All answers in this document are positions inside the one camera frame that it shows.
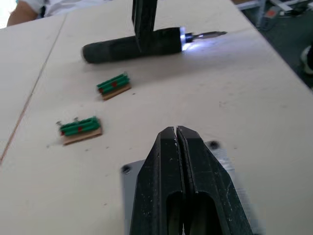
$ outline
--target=black screwdriver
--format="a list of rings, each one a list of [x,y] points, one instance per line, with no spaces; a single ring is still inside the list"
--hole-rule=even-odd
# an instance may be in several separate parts
[[[144,50],[138,46],[136,37],[131,36],[88,44],[82,48],[82,55],[87,63],[100,64],[149,55],[174,54],[181,52],[186,43],[224,34],[226,32],[214,31],[193,35],[192,33],[185,34],[181,27],[164,28],[151,33],[149,45]]]

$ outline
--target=screwdriver handle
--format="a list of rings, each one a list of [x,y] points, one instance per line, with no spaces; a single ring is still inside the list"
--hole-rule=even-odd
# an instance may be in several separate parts
[[[91,64],[178,52],[181,52],[179,27],[154,31],[151,35],[149,47],[146,51],[140,51],[135,36],[91,43],[82,48],[83,58],[87,63]]]

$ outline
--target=wooden base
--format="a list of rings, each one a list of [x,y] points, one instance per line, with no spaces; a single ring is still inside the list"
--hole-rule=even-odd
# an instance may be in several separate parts
[[[118,95],[118,94],[121,94],[121,93],[123,93],[124,91],[129,90],[130,88],[132,88],[131,85],[130,85],[130,84],[126,84],[125,86],[120,87],[118,90],[114,90],[114,91],[111,91],[111,92],[109,92],[109,93],[103,94],[103,95],[102,95],[102,98],[103,98],[104,100],[111,99],[111,98],[113,98],[114,96],[116,96],[116,95]]]
[[[72,136],[64,136],[63,145],[68,145],[68,144],[75,143],[78,141],[83,141],[83,140],[94,138],[94,137],[97,137],[100,135],[102,135],[102,128],[101,127],[99,127],[96,130],[84,132],[81,134],[76,134],[76,135],[72,135]]]

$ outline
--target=floor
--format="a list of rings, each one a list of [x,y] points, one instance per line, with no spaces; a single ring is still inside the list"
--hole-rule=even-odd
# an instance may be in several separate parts
[[[245,10],[243,13],[255,24],[256,8]],[[270,31],[260,32],[300,79],[312,88],[313,76],[306,75],[303,72],[299,56],[303,49],[313,42],[313,11],[306,11],[298,17],[280,17]]]

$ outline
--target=screw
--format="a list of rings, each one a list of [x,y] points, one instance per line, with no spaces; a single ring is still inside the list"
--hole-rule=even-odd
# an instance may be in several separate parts
[[[122,167],[122,173],[123,174],[129,174],[130,172],[131,172],[131,167],[129,166],[129,165],[124,165],[123,167]]]
[[[213,149],[213,150],[221,147],[218,141],[209,141],[208,146],[210,149]]]

